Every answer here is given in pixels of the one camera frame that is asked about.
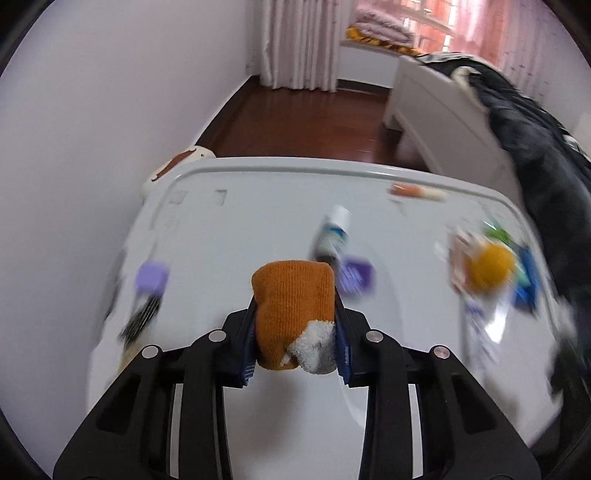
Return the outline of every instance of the window sill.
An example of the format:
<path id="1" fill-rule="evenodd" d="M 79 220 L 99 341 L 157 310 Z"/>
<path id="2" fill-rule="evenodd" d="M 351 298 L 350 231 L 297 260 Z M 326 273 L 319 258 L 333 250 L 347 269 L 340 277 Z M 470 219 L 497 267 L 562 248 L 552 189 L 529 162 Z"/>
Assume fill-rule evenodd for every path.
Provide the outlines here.
<path id="1" fill-rule="evenodd" d="M 351 40 L 350 38 L 346 38 L 344 40 L 341 40 L 340 41 L 340 46 L 341 47 L 358 48 L 360 50 L 375 51 L 375 52 L 378 52 L 378 53 L 383 53 L 385 55 L 390 55 L 392 57 L 399 57 L 401 55 L 397 51 L 392 51 L 392 50 L 389 50 L 389 49 L 384 48 L 384 47 L 378 47 L 377 45 L 369 45 L 367 43 L 363 43 L 363 42 Z"/>

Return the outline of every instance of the purple object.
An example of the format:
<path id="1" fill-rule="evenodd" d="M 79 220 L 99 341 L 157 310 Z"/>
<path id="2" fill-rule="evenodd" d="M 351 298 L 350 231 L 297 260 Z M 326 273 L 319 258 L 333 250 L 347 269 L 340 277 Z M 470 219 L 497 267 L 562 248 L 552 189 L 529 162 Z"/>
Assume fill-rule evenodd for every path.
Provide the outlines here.
<path id="1" fill-rule="evenodd" d="M 146 262 L 135 276 L 138 293 L 162 296 L 168 281 L 168 267 L 158 262 Z"/>
<path id="2" fill-rule="evenodd" d="M 349 259 L 340 264 L 337 286 L 343 296 L 363 295 L 371 289 L 374 268 L 365 260 Z"/>

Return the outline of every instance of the wooden floor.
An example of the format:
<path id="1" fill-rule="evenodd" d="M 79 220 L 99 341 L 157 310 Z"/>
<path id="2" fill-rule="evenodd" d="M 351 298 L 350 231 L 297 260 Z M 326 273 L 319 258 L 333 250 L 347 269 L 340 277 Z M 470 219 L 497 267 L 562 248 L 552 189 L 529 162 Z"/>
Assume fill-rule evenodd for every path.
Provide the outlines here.
<path id="1" fill-rule="evenodd" d="M 371 93 L 255 85 L 211 149 L 218 157 L 337 158 L 427 171 L 414 145 L 382 125 L 386 101 Z"/>

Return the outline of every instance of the white plastic table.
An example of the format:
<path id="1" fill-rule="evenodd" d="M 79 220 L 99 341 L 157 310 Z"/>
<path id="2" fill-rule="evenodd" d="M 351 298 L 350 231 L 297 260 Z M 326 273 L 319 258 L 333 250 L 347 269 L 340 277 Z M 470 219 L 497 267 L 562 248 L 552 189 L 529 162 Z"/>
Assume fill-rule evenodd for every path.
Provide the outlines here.
<path id="1" fill-rule="evenodd" d="M 443 189 L 447 201 L 394 201 L 388 194 L 392 181 Z M 376 268 L 374 294 L 345 305 L 414 349 L 441 344 L 464 358 L 462 302 L 449 284 L 447 264 L 452 228 L 480 228 L 494 218 L 532 247 L 542 276 L 537 314 L 510 315 L 500 362 L 482 382 L 522 438 L 535 440 L 560 406 L 546 380 L 555 305 L 526 219 L 506 197 L 483 187 L 340 160 L 204 160 L 177 167 L 160 180 L 125 244 L 120 294 L 92 353 L 89 408 L 117 375 L 122 354 L 117 336 L 132 314 L 134 277 L 143 262 L 163 261 L 171 273 L 161 310 L 138 344 L 184 347 L 248 306 L 257 268 L 310 258 L 314 237 L 335 204 L 351 211 L 349 253 Z M 366 389 L 343 386 L 336 372 L 315 376 L 257 366 L 248 387 L 225 390 L 234 477 L 357 478 L 366 395 Z M 420 431 L 415 399 L 411 404 L 416 476 Z"/>

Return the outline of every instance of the black baseboard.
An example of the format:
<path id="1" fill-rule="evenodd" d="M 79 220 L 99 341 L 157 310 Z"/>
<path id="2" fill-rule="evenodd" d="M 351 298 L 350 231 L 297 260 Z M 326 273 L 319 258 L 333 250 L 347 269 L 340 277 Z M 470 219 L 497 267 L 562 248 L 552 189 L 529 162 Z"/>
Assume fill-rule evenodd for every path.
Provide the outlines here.
<path id="1" fill-rule="evenodd" d="M 371 83 L 356 82 L 354 80 L 339 79 L 336 84 L 337 90 L 347 90 L 349 92 L 373 93 L 374 95 L 388 96 L 390 89 L 372 85 Z"/>
<path id="2" fill-rule="evenodd" d="M 232 120 L 238 113 L 244 101 L 251 92 L 260 85 L 260 76 L 252 75 L 244 85 L 242 85 L 234 95 L 226 102 L 218 114 L 209 123 L 207 128 L 201 134 L 195 145 L 213 150 L 213 143 L 220 132 L 224 130 L 225 125 Z"/>

